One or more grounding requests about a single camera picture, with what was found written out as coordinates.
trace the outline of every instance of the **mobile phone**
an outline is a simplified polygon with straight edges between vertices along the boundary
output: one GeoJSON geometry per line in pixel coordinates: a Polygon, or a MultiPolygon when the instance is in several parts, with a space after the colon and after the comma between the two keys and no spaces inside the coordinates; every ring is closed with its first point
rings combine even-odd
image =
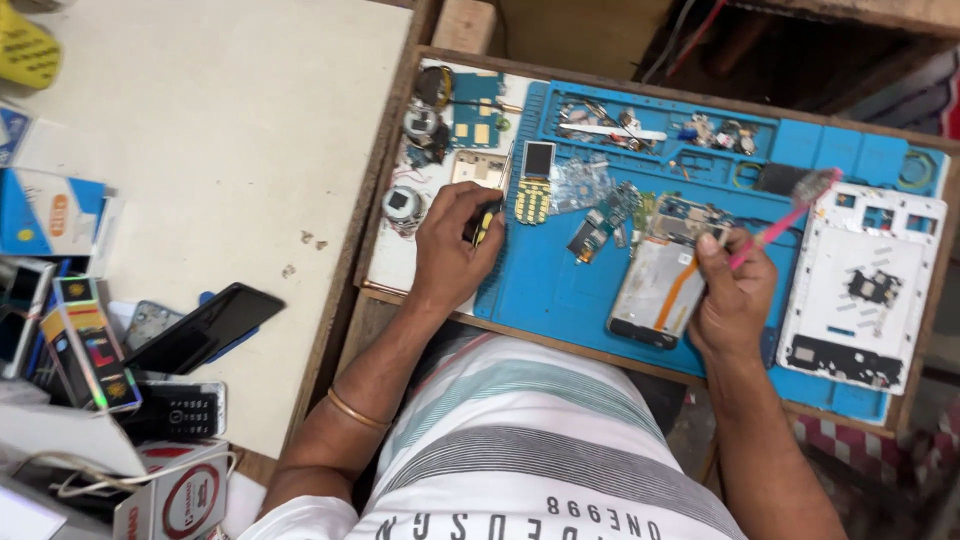
{"type": "Polygon", "coordinates": [[[140,380],[143,405],[120,425],[134,439],[204,439],[227,429],[222,382],[140,380]]]}
{"type": "Polygon", "coordinates": [[[675,349],[706,286],[695,255],[697,240],[711,234],[723,245],[732,225],[733,216],[713,205],[660,196],[613,303],[607,329],[675,349]]]}
{"type": "Polygon", "coordinates": [[[54,262],[39,258],[0,258],[4,307],[0,314],[0,377],[22,375],[56,270],[54,262]]]}
{"type": "Polygon", "coordinates": [[[127,366],[186,375],[284,307],[279,298],[233,283],[134,351],[127,366]]]}
{"type": "Polygon", "coordinates": [[[130,352],[136,351],[157,337],[166,329],[177,324],[183,318],[182,313],[151,302],[141,300],[133,309],[130,327],[124,337],[124,345],[130,352]]]}

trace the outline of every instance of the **white table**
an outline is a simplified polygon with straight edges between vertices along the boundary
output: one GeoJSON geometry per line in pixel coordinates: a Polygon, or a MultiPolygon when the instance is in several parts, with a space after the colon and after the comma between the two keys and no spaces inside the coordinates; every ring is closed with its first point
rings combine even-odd
{"type": "Polygon", "coordinates": [[[190,377],[227,384],[226,438],[255,452],[282,448],[410,16],[360,0],[80,0],[35,17],[63,45],[54,84],[5,92],[74,130],[88,153],[61,171],[127,201],[111,300],[186,312],[244,282],[286,301],[190,377]]]}

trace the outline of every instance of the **black smartphone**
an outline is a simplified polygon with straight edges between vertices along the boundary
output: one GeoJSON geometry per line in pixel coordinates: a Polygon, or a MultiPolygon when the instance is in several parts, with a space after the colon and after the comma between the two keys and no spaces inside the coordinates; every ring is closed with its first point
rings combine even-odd
{"type": "Polygon", "coordinates": [[[279,298],[234,283],[137,349],[127,367],[186,375],[285,307],[279,298]]]}

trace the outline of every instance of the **red wire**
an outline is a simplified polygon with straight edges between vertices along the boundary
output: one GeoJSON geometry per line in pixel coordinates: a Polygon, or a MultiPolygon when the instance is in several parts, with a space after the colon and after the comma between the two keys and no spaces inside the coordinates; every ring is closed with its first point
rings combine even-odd
{"type": "Polygon", "coordinates": [[[707,19],[704,20],[704,22],[700,25],[700,28],[697,29],[697,32],[694,33],[693,39],[686,43],[686,47],[684,47],[682,53],[680,53],[677,59],[673,62],[673,64],[670,66],[670,69],[666,70],[667,78],[676,73],[680,68],[680,64],[684,63],[686,57],[690,56],[690,51],[692,51],[693,47],[697,45],[697,42],[700,41],[700,38],[704,36],[704,32],[706,32],[707,28],[713,24],[713,19],[717,18],[717,14],[720,13],[720,8],[723,8],[726,3],[727,0],[717,0],[717,3],[713,6],[713,9],[710,10],[710,14],[707,15],[707,19]]]}

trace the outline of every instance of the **small lcd screen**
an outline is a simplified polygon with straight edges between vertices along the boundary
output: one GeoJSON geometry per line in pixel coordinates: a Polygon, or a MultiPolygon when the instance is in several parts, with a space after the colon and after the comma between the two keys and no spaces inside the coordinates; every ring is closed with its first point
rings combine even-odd
{"type": "Polygon", "coordinates": [[[278,298],[234,283],[137,349],[127,365],[185,375],[284,306],[278,298]]]}
{"type": "Polygon", "coordinates": [[[523,148],[523,176],[547,178],[553,165],[554,145],[545,142],[528,142],[523,148]]]}

